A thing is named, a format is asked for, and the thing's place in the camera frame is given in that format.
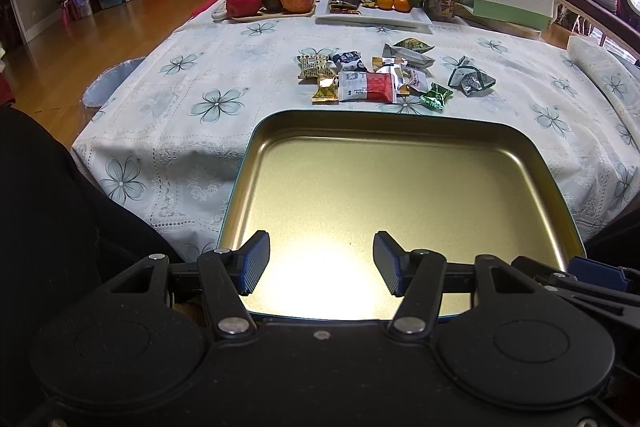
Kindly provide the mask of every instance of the orange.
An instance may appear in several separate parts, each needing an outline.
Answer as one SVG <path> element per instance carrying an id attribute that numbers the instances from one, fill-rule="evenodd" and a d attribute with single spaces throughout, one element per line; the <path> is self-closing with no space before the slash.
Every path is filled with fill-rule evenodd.
<path id="1" fill-rule="evenodd" d="M 382 10 L 391 10 L 394 7 L 394 0 L 377 0 L 376 4 Z"/>
<path id="2" fill-rule="evenodd" d="M 408 0 L 395 0 L 394 9 L 398 12 L 408 13 L 411 11 L 411 5 Z"/>

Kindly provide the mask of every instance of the baseboard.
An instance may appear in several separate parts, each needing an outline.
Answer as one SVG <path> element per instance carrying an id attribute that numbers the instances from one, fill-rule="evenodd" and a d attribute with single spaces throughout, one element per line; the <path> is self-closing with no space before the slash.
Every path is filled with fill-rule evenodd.
<path id="1" fill-rule="evenodd" d="M 49 26 L 56 23 L 60 19 L 60 10 L 56 10 L 43 20 L 36 22 L 31 28 L 24 33 L 24 38 L 27 42 L 32 41 L 36 36 L 40 35 Z"/>

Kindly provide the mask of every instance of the white rectangular plate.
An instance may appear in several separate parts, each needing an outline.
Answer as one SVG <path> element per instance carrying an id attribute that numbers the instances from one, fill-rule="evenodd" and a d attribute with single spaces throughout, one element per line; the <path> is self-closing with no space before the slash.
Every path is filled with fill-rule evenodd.
<path id="1" fill-rule="evenodd" d="M 348 15 L 330 13 L 329 1 L 330 0 L 318 1 L 318 5 L 316 6 L 316 22 L 342 21 L 359 24 L 379 24 L 411 28 L 412 30 L 424 32 L 428 32 L 429 26 L 433 24 L 427 14 L 420 8 L 414 8 L 409 13 L 402 13 L 395 10 L 381 10 L 360 6 L 358 10 L 361 15 Z"/>

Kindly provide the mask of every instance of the fruit plate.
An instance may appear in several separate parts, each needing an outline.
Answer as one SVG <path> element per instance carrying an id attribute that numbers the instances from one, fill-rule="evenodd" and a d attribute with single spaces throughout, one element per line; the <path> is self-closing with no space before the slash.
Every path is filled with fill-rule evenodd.
<path id="1" fill-rule="evenodd" d="M 251 15 L 249 17 L 230 17 L 226 12 L 226 2 L 222 3 L 222 6 L 219 11 L 213 11 L 211 13 L 211 18 L 214 22 L 220 22 L 224 19 L 231 19 L 236 22 L 254 22 L 254 21 L 263 21 L 267 19 L 281 19 L 286 17 L 311 17 L 316 11 L 316 3 L 311 7 L 307 13 L 289 13 L 289 12 L 277 12 L 277 13 L 269 13 L 264 11 L 262 8 L 256 15 Z"/>
<path id="2" fill-rule="evenodd" d="M 379 8 L 365 8 L 360 6 L 358 8 L 360 15 L 349 15 L 331 13 L 329 11 L 329 2 L 330 0 L 318 1 L 316 23 L 333 21 L 355 22 L 369 25 L 398 26 L 427 33 L 430 32 L 429 27 L 433 24 L 427 14 L 420 8 L 413 8 L 409 13 L 402 13 L 395 10 L 381 10 Z"/>

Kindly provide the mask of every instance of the white floral tablecloth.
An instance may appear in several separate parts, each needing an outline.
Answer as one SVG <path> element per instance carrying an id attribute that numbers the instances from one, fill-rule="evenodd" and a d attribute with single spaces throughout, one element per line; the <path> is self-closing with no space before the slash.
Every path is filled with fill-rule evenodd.
<path id="1" fill-rule="evenodd" d="M 583 239 L 639 190 L 639 86 L 588 42 L 572 38 L 564 51 L 445 23 L 435 23 L 432 34 L 313 18 L 213 23 L 212 9 L 160 44 L 73 145 L 105 193 L 187 260 L 217 244 L 248 140 L 270 114 L 308 108 L 434 115 L 415 96 L 393 105 L 313 106 L 315 87 L 297 79 L 296 56 L 304 49 L 357 50 L 370 67 L 385 43 L 415 37 L 435 46 L 430 71 L 443 86 L 463 55 L 473 58 L 497 83 L 469 98 L 456 91 L 441 116 L 500 122 L 529 136 Z"/>

